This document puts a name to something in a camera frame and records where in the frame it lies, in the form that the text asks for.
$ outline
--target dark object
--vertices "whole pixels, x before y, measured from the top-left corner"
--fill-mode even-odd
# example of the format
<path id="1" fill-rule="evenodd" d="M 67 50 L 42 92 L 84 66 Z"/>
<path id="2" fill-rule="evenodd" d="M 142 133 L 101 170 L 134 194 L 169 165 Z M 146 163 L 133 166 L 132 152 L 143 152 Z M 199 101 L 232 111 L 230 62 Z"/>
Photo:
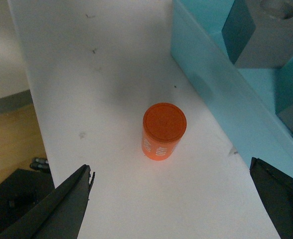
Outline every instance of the dark object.
<path id="1" fill-rule="evenodd" d="M 8 200 L 8 206 L 10 210 L 18 209 L 20 207 L 35 203 L 37 203 L 36 191 L 33 193 L 19 195 Z"/>
<path id="2" fill-rule="evenodd" d="M 239 68 L 280 68 L 293 57 L 293 1 L 235 0 L 222 34 Z"/>
<path id="3" fill-rule="evenodd" d="M 17 169 L 0 184 L 0 233 L 54 190 L 50 174 Z"/>
<path id="4" fill-rule="evenodd" d="M 34 163 L 31 163 L 29 167 L 34 170 L 39 170 L 43 173 L 50 173 L 49 164 L 46 164 L 46 163 L 34 162 Z"/>
<path id="5" fill-rule="evenodd" d="M 293 178 L 256 158 L 252 158 L 250 171 L 278 234 L 293 239 Z"/>
<path id="6" fill-rule="evenodd" d="M 38 158 L 38 157 L 35 157 L 32 159 L 32 162 L 37 162 L 37 163 L 42 163 L 42 164 L 49 164 L 48 162 L 48 159 L 46 158 Z"/>
<path id="7" fill-rule="evenodd" d="M 90 167 L 81 166 L 58 188 L 20 220 L 0 234 L 0 239 L 76 239 L 85 214 Z"/>
<path id="8" fill-rule="evenodd" d="M 30 90 L 23 91 L 0 99 L 0 114 L 18 110 L 32 104 Z"/>

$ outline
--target teal block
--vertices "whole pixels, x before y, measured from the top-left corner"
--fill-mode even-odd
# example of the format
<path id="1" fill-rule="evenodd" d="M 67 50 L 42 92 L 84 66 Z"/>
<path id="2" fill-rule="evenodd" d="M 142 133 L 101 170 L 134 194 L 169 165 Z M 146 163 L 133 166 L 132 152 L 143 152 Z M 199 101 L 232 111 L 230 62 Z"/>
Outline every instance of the teal block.
<path id="1" fill-rule="evenodd" d="M 171 54 L 243 160 L 258 157 L 293 177 L 293 138 L 207 31 L 173 1 Z"/>

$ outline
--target dark mark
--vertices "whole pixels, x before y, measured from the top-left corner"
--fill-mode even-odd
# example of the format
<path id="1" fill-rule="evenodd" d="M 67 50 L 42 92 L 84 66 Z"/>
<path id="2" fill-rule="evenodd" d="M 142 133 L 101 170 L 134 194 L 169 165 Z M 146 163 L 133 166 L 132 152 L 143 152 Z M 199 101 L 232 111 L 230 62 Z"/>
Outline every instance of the dark mark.
<path id="1" fill-rule="evenodd" d="M 79 133 L 79 138 L 80 139 L 83 139 L 83 138 L 85 138 L 86 137 L 86 133 L 85 132 L 80 132 Z"/>
<path id="2" fill-rule="evenodd" d="M 91 19 L 91 18 L 94 18 L 94 17 L 96 17 L 96 16 L 95 16 L 95 15 L 90 15 L 90 16 L 89 16 L 88 14 L 86 14 L 86 17 L 89 18 L 89 19 Z"/>

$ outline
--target orange container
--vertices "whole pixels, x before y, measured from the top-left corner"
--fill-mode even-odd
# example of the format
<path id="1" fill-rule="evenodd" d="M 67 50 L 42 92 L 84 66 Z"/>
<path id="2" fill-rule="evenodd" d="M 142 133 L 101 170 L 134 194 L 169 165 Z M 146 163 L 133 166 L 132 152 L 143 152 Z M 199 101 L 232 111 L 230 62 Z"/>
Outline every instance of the orange container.
<path id="1" fill-rule="evenodd" d="M 169 103 L 151 106 L 143 117 L 142 150 L 153 160 L 167 159 L 186 130 L 182 110 Z"/>

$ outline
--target light blue box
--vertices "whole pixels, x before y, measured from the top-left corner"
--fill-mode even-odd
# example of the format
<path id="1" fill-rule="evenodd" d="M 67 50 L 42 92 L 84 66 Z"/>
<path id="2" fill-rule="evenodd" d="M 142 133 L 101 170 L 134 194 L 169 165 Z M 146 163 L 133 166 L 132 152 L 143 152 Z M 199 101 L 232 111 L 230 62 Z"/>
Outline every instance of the light blue box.
<path id="1" fill-rule="evenodd" d="M 246 164 L 259 157 L 293 177 L 293 135 L 275 110 L 277 70 L 238 70 L 227 57 L 221 30 L 233 1 L 173 4 L 171 54 Z"/>

